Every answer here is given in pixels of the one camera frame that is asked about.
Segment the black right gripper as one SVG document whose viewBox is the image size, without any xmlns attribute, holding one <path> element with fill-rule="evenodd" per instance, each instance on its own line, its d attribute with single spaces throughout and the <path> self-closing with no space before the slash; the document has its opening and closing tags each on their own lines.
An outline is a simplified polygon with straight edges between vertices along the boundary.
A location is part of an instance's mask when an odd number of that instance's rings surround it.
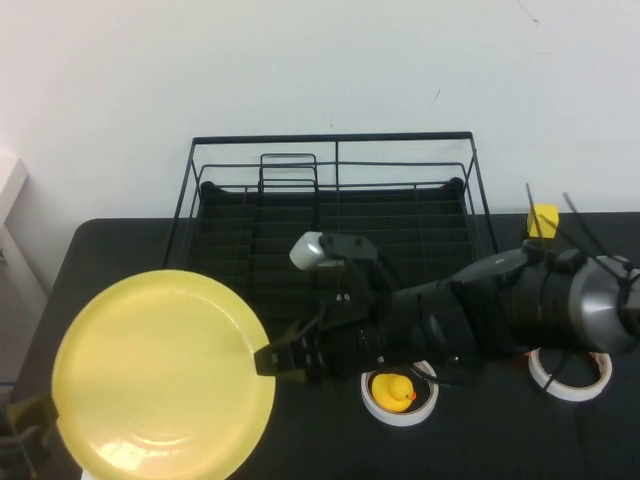
<svg viewBox="0 0 640 480">
<path fill-rule="evenodd" d="M 291 347 L 298 339 L 302 364 Z M 357 301 L 346 293 L 321 303 L 303 328 L 299 322 L 291 323 L 254 353 L 258 375 L 313 383 L 348 379 L 387 367 L 391 360 L 379 326 L 379 308 L 373 301 Z"/>
</svg>

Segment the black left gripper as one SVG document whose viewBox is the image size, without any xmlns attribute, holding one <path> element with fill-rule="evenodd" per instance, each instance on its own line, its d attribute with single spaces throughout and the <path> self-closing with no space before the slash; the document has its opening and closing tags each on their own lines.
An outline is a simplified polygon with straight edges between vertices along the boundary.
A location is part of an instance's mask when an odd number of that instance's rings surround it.
<svg viewBox="0 0 640 480">
<path fill-rule="evenodd" d="M 1 432 L 1 479 L 34 479 L 50 456 L 44 432 L 58 418 L 53 395 L 41 393 L 8 404 L 13 429 Z"/>
</svg>

